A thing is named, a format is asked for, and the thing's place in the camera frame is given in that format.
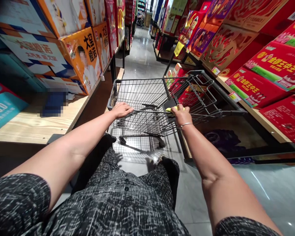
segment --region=store aisle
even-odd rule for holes
[[[123,79],[161,78],[166,64],[156,61],[153,40],[145,29],[137,28],[130,55],[125,59]],[[118,137],[120,128],[110,128],[109,133]],[[180,177],[176,213],[191,235],[212,235],[207,206],[197,169],[184,163],[177,134],[163,138],[166,148],[158,148],[151,138],[128,138],[127,145],[114,144],[121,169],[137,176],[153,168],[150,160],[160,155],[179,163]],[[268,215],[284,235],[295,236],[295,167],[286,165],[238,165],[235,167],[253,190]]]

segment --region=shiny floor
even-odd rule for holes
[[[167,65],[156,61],[152,43],[153,40],[148,31],[138,27],[130,55],[125,59],[124,79],[163,76]],[[121,128],[109,129],[109,133],[116,137],[122,132],[124,131]],[[147,137],[127,138],[126,145],[116,142],[114,149],[120,168],[140,176],[153,168],[151,161],[157,160],[160,155],[176,160],[180,166],[180,177],[175,211],[191,235],[212,235],[201,178],[197,169],[184,163],[176,134],[165,137],[164,141],[167,145],[165,148],[158,148],[158,142]],[[295,167],[242,165],[235,168],[282,233],[285,236],[295,236]]]

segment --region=woman's right hand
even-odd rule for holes
[[[192,117],[189,113],[190,108],[189,107],[183,107],[182,104],[177,105],[178,110],[175,107],[171,108],[172,113],[174,113],[176,117],[176,123],[181,126],[185,123],[192,123]]]

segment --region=metal wire basket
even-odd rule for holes
[[[155,137],[160,147],[165,147],[161,137],[178,131],[175,117],[167,108],[178,103],[190,107],[194,125],[226,115],[243,115],[240,108],[203,70],[189,71],[188,77],[115,80],[108,101],[111,110],[116,102],[126,102],[134,111],[116,120],[114,127],[138,131],[138,135],[119,136],[121,144],[125,137]],[[211,90],[218,91],[235,110],[221,110]]]

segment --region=bracelet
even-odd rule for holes
[[[192,123],[189,123],[189,122],[188,123],[185,123],[185,124],[181,125],[180,128],[182,128],[185,125],[192,125]]]

